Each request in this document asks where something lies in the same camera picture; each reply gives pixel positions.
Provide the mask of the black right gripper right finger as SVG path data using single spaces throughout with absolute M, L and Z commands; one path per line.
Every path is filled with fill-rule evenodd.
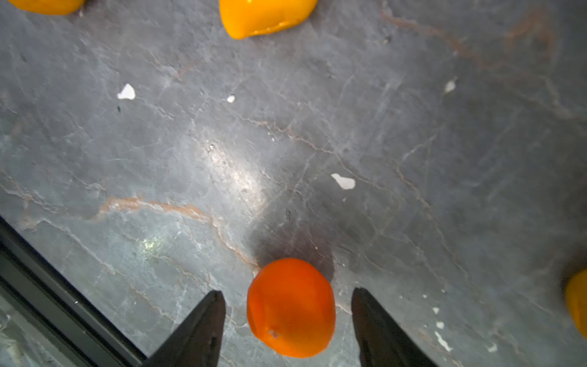
M 351 309 L 361 366 L 437 367 L 367 289 L 354 289 Z

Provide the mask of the small orange front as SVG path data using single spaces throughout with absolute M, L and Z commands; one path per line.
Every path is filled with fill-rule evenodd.
M 328 348 L 335 332 L 332 286 L 306 261 L 273 261 L 249 286 L 247 318 L 254 336 L 276 353 L 314 357 Z

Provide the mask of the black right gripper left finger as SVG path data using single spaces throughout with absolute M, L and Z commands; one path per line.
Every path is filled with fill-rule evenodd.
M 225 319 L 223 293 L 209 292 L 142 365 L 217 367 Z

